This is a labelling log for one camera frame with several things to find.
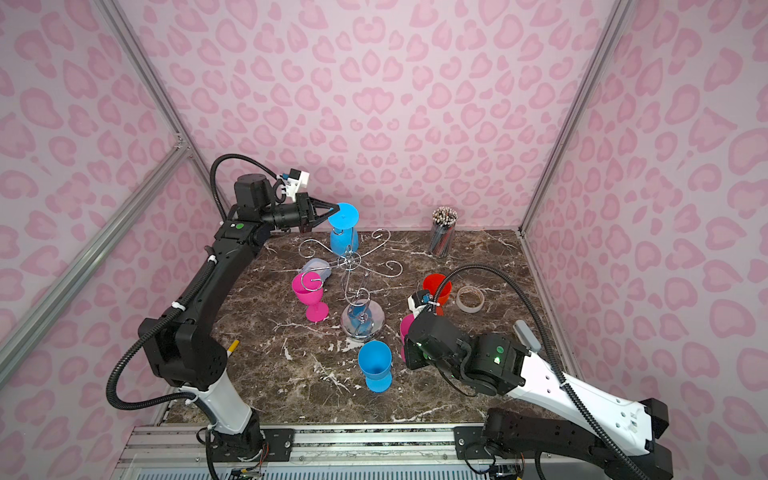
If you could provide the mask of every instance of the wine glass base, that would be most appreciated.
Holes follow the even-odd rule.
[[[318,302],[306,308],[306,319],[312,323],[322,322],[328,318],[328,312],[328,304],[325,302]]]

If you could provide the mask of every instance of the brown marble surface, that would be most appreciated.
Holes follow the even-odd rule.
[[[370,232],[360,234],[360,253],[379,244]],[[447,385],[432,367],[409,371],[400,358],[400,320],[408,311],[407,297],[421,288],[430,273],[446,274],[465,263],[487,263],[509,273],[523,287],[543,317],[534,281],[514,231],[459,231],[449,257],[435,259],[424,253],[429,232],[393,232],[389,242],[366,257],[368,266],[386,271],[387,260],[398,260],[402,275],[372,275],[368,289],[386,316],[377,339],[392,348],[392,387],[382,394],[366,388],[357,366],[359,344],[350,345],[339,328],[346,302],[342,270],[325,282],[323,301],[329,318],[310,324],[306,307],[290,288],[290,281],[306,259],[298,253],[308,236],[274,237],[243,272],[221,307],[214,337],[224,346],[235,339],[240,346],[230,357],[227,371],[243,400],[260,412],[264,423],[384,423],[481,422],[490,407],[552,416],[530,403],[487,396],[468,398]],[[311,237],[328,242],[328,233]],[[331,261],[322,248],[318,257]],[[353,272],[350,286],[357,286],[362,271]],[[485,305],[479,313],[464,313],[455,305],[455,293],[464,285],[481,288]],[[472,270],[453,281],[445,315],[470,334],[498,332],[516,338],[512,325],[524,319],[536,332],[533,320],[515,292],[491,273]],[[174,403],[166,422],[204,422],[197,408]]]

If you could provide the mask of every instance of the pink leopard print wall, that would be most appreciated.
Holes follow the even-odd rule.
[[[0,345],[173,142],[88,0],[0,5]]]
[[[368,228],[518,226],[612,4],[121,2],[208,163],[305,168]]]
[[[109,478],[133,427],[154,412],[110,407],[107,376],[144,317],[189,283],[217,228],[210,194],[183,165],[0,391],[0,478]],[[139,352],[118,392],[137,401],[166,387]]]
[[[768,477],[768,2],[642,0],[531,232],[586,380],[676,478]]]

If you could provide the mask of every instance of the metal bracket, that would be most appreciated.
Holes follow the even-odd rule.
[[[453,438],[456,457],[459,460],[490,460],[493,457],[485,449],[483,427],[454,427]]]
[[[264,429],[264,440],[270,446],[265,462],[288,462],[293,449],[293,429]]]
[[[269,446],[265,462],[288,462],[293,449],[293,429],[263,429],[264,441]],[[214,462],[238,462],[239,459],[227,449],[214,449]]]

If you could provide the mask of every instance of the black cable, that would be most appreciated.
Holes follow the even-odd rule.
[[[442,377],[442,379],[445,380],[445,382],[448,383],[450,386],[452,386],[456,392],[459,392],[463,396],[468,396],[468,397],[476,397],[478,395],[477,392],[475,392],[474,395],[470,395],[466,392],[463,392],[458,386],[456,386],[453,382],[451,382],[451,380],[447,376],[445,376],[445,372],[443,372],[441,369],[437,369],[437,371],[440,372],[440,376]]]
[[[496,455],[489,454],[489,455],[491,455],[491,457],[493,457],[493,462],[490,465],[488,465],[488,469],[487,470],[485,470],[484,472],[481,472],[479,470],[475,470],[475,467],[470,465],[469,460],[467,459],[467,451],[469,450],[469,447],[471,447],[473,445],[480,445],[480,444],[479,443],[470,443],[469,445],[467,445],[467,448],[464,449],[464,463],[467,464],[469,469],[472,470],[476,475],[485,475],[486,473],[491,471],[491,468],[493,468],[494,465],[496,465]]]
[[[178,300],[178,303],[180,303],[182,306],[187,306],[189,302],[191,302],[192,299],[195,296],[197,296],[200,290],[203,289],[203,286],[208,281],[208,278],[214,272],[215,266],[216,266],[216,260],[208,260],[206,262],[206,266],[205,266],[205,270],[203,271],[203,274],[200,275],[200,277],[195,281],[195,283],[192,284],[192,287],[189,289],[187,294],[182,296]],[[133,356],[136,355],[139,349],[141,349],[141,347],[144,346],[144,344],[149,339],[156,336],[163,328],[165,328],[171,322],[173,322],[176,318],[178,318],[181,312],[182,310],[178,308],[173,309],[173,311],[167,314],[165,318],[163,318],[155,326],[149,329],[144,335],[139,337],[139,339],[136,340],[136,343],[134,343],[131,346],[131,348],[129,348],[128,351],[122,356],[122,358],[120,358],[120,360],[118,361],[118,364],[114,366],[114,368],[112,369],[112,373],[109,375],[109,378],[107,379],[106,393],[107,393],[107,401],[109,402],[110,405],[112,405],[118,410],[139,410],[139,409],[146,409],[148,407],[155,406],[155,405],[160,405],[161,403],[165,403],[170,400],[176,400],[176,399],[195,400],[197,398],[197,395],[195,395],[192,392],[176,392],[168,395],[159,396],[154,399],[143,400],[141,402],[125,402],[122,399],[120,399],[120,397],[118,396],[118,380],[120,379],[120,375],[123,373],[123,370],[125,370],[125,367],[128,365],[128,362],[131,361],[131,358],[133,358]]]
[[[194,438],[197,439],[197,443],[199,443],[201,445],[205,445],[205,440],[200,438],[200,433],[202,433],[203,430],[206,430],[206,429],[208,429],[208,427],[203,427],[202,429],[197,430],[197,433],[194,434]]]
[[[547,477],[544,476],[544,472],[541,470],[541,452],[536,452],[533,455],[534,464],[536,465],[536,475],[538,475],[538,480],[547,480]]]
[[[214,468],[214,447],[210,444],[210,430],[205,428],[205,462],[208,464],[208,473],[212,480],[219,480],[219,474],[216,473]]]
[[[472,377],[467,375],[466,366],[467,366],[467,362],[472,357],[472,346],[469,345],[467,342],[464,342],[464,341],[462,341],[461,345],[459,345],[459,346],[461,347],[462,350],[464,350],[466,352],[466,355],[464,355],[464,358],[462,359],[462,363],[461,363],[461,365],[460,365],[460,367],[458,369],[459,373],[462,376],[462,379],[464,379],[464,380],[466,380],[468,382],[479,383],[479,384],[483,385],[486,389],[489,389],[491,392],[496,392],[496,388],[493,385],[491,385],[490,383],[484,382],[484,381],[478,380],[478,379],[473,379]]]
[[[280,195],[279,197],[277,196],[277,191],[280,189],[280,187],[285,187],[285,186],[286,186],[286,182],[283,180],[282,177],[278,178],[275,184],[272,186],[272,192],[275,193],[275,201],[278,204],[281,204],[282,202],[286,201],[286,199],[288,198],[288,195],[286,194],[285,190],[283,190],[282,195]]]
[[[533,303],[531,303],[530,299],[527,295],[525,295],[525,292],[522,288],[515,282],[509,275],[502,272],[498,268],[495,268],[490,265],[485,265],[483,263],[470,263],[468,265],[462,265],[458,268],[455,268],[451,271],[448,275],[445,276],[445,278],[440,283],[440,286],[437,287],[437,291],[435,291],[435,298],[440,298],[440,293],[442,292],[442,289],[445,287],[446,284],[450,281],[450,279],[457,274],[463,272],[464,270],[486,270],[488,272],[491,272],[504,280],[512,289],[515,291],[515,293],[518,294],[518,297],[520,300],[525,304],[525,308],[528,309],[528,312],[531,314],[531,317],[533,318],[534,323],[536,324],[536,329],[538,330],[539,335],[541,336],[541,346],[544,348],[545,353],[547,354],[547,359],[549,360],[549,363],[552,367],[552,371],[554,372],[555,377],[557,377],[558,381],[561,384],[561,389],[563,389],[567,394],[568,398],[571,399],[571,401],[576,406],[576,409],[581,413],[581,416],[584,417],[584,420],[587,421],[587,424],[592,428],[594,433],[600,438],[600,440],[605,443],[605,445],[610,449],[616,457],[621,460],[629,470],[634,473],[640,480],[650,480],[650,477],[643,472],[640,467],[638,467],[631,458],[625,454],[621,448],[616,445],[616,442],[605,432],[602,425],[593,417],[593,415],[590,413],[590,411],[587,409],[587,407],[584,405],[584,403],[581,401],[581,399],[578,397],[578,394],[573,390],[573,387],[569,383],[567,383],[565,380],[565,374],[563,373],[563,366],[560,363],[560,359],[554,354],[554,350],[552,349],[551,340],[549,338],[549,335],[547,334],[547,330],[544,328],[544,323],[541,321],[541,317],[536,312],[536,309],[533,306]],[[436,307],[433,304],[429,304],[427,306],[429,308],[429,311],[432,313],[435,313]]]
[[[271,171],[266,166],[260,164],[259,162],[255,161],[251,157],[246,157],[245,155],[240,154],[224,154],[221,157],[218,157],[216,160],[214,160],[214,164],[210,166],[210,176],[209,176],[209,182],[210,182],[210,192],[214,197],[214,203],[216,204],[216,208],[219,210],[219,214],[221,215],[221,220],[227,219],[227,212],[224,211],[224,207],[221,205],[221,199],[219,198],[219,189],[216,186],[216,170],[219,168],[219,164],[225,160],[228,160],[230,158],[236,158],[238,160],[246,161],[249,164],[256,165],[261,170],[264,170],[267,172],[270,177],[277,179],[277,175],[275,175],[275,172]]]

